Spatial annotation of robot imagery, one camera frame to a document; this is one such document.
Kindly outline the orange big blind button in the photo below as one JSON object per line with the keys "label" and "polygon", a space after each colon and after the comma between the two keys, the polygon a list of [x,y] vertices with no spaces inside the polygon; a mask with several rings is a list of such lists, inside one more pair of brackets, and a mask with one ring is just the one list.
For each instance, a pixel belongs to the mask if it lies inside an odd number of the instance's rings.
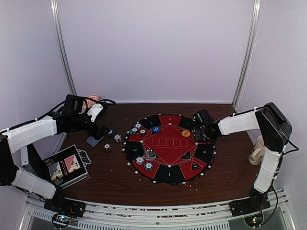
{"label": "orange big blind button", "polygon": [[181,132],[181,134],[182,134],[182,136],[184,136],[184,137],[189,137],[189,136],[191,135],[191,132],[190,132],[189,130],[183,130],[183,131]]}

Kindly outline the blue white poker chip stack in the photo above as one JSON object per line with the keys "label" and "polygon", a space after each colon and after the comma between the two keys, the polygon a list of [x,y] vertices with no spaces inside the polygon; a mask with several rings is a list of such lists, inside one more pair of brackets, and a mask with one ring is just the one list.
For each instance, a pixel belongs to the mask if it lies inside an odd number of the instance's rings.
{"label": "blue white poker chip stack", "polygon": [[115,134],[113,139],[116,143],[120,143],[122,141],[122,136],[120,134]]}

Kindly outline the black triangle all-in marker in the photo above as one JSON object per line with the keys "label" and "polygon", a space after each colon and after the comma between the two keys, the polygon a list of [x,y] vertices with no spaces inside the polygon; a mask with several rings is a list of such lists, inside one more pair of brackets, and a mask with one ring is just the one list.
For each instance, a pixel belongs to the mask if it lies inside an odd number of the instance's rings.
{"label": "black triangle all-in marker", "polygon": [[203,166],[201,164],[198,164],[196,161],[192,161],[191,166],[190,166],[190,170],[197,170],[199,168],[202,168]]}

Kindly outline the green fifty chips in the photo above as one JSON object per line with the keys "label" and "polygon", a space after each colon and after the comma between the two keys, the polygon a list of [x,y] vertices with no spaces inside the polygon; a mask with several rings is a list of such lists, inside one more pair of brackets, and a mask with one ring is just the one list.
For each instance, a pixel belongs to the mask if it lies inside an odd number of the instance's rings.
{"label": "green fifty chips", "polygon": [[147,163],[145,163],[144,168],[147,171],[151,171],[154,168],[154,165],[151,162],[147,162]]}
{"label": "green fifty chips", "polygon": [[134,127],[134,128],[132,128],[132,129],[130,130],[130,134],[131,134],[131,135],[135,135],[135,134],[138,133],[138,131],[139,131],[139,129],[136,128],[136,127]]}

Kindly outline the blue small blind button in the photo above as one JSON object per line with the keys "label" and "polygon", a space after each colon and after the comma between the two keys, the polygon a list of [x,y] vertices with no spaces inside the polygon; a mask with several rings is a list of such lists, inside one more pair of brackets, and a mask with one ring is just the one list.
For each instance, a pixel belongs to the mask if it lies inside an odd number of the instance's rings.
{"label": "blue small blind button", "polygon": [[152,132],[154,132],[154,133],[159,133],[160,131],[161,131],[161,128],[159,126],[154,126],[152,128]]}

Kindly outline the brown hundred chips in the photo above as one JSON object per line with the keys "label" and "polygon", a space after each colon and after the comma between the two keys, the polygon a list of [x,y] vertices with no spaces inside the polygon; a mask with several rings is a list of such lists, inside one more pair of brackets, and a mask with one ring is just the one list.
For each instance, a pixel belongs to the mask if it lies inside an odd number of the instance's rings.
{"label": "brown hundred chips", "polygon": [[145,133],[146,133],[146,130],[144,130],[144,129],[140,130],[140,134],[144,135]]}

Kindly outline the clear acrylic dealer button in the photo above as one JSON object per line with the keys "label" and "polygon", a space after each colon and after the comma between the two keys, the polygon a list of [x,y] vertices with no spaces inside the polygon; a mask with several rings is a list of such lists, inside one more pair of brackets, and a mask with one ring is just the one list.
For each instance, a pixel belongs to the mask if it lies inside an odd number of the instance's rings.
{"label": "clear acrylic dealer button", "polygon": [[148,149],[145,151],[143,157],[148,161],[153,161],[156,158],[156,152],[152,149]]}

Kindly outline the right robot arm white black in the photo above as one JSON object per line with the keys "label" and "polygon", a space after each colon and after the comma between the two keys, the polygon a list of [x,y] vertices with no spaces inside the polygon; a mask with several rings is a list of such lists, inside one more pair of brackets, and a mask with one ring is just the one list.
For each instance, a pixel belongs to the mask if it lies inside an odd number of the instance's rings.
{"label": "right robot arm white black", "polygon": [[273,103],[262,107],[232,114],[220,120],[214,120],[206,109],[198,111],[192,117],[197,127],[193,131],[197,141],[216,141],[218,137],[233,133],[259,130],[258,137],[252,154],[249,156],[251,163],[260,163],[260,171],[252,186],[249,198],[230,202],[232,216],[246,215],[260,212],[270,207],[268,192],[273,188],[287,144],[291,144],[290,136],[292,125]]}

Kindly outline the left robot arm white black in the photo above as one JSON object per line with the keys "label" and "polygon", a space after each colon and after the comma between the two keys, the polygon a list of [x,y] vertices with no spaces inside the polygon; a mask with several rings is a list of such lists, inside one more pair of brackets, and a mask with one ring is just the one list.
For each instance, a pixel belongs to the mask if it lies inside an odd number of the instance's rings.
{"label": "left robot arm white black", "polygon": [[65,198],[64,188],[88,176],[75,145],[45,160],[34,143],[66,133],[86,131],[90,138],[101,140],[110,129],[96,123],[96,118],[115,102],[68,94],[65,100],[33,120],[0,132],[0,184],[13,186],[37,195],[45,208],[67,215],[80,216],[84,204],[74,205]]}

